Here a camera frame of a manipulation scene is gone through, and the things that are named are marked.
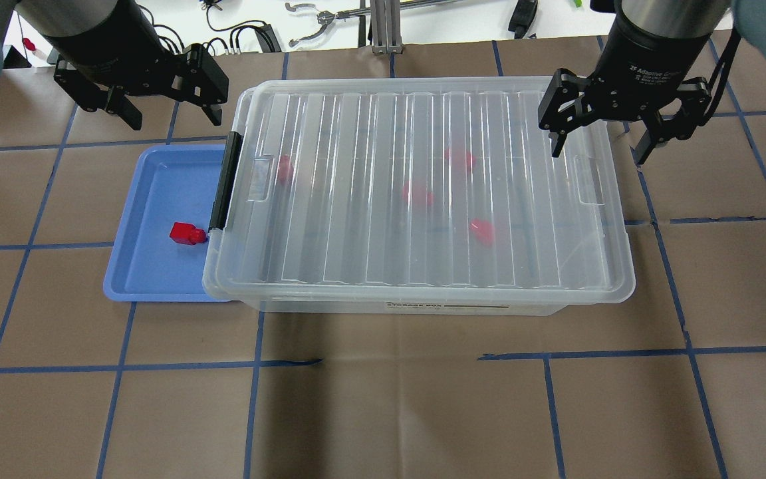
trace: blue tray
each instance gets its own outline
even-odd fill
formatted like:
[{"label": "blue tray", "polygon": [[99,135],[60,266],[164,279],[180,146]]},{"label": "blue tray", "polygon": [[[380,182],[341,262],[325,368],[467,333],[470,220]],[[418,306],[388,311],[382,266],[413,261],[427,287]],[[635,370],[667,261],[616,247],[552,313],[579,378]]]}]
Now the blue tray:
[{"label": "blue tray", "polygon": [[103,291],[115,301],[216,302],[203,290],[207,243],[178,245],[174,222],[206,230],[223,145],[155,146],[140,155]]}]

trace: translucent plastic container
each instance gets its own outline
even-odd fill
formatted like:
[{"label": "translucent plastic container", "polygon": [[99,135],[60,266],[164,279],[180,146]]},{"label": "translucent plastic container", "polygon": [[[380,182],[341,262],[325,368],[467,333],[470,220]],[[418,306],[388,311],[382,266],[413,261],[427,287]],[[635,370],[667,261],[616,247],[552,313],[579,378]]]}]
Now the translucent plastic container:
[{"label": "translucent plastic container", "polygon": [[548,81],[248,90],[205,290],[294,312],[550,315],[624,301],[634,273],[605,124],[551,158],[536,124]]}]

